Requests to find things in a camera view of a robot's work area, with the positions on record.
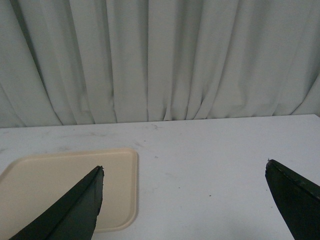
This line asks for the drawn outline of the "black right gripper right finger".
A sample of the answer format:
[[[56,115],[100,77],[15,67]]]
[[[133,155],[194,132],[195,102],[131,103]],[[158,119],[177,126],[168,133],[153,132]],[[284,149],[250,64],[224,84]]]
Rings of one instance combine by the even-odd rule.
[[[271,159],[265,178],[273,200],[295,240],[320,238],[320,186]]]

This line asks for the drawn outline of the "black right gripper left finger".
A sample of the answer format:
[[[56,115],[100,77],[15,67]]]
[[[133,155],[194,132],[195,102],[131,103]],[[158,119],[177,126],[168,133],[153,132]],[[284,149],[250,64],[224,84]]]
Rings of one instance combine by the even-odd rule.
[[[96,166],[12,240],[90,240],[103,202],[104,169]]]

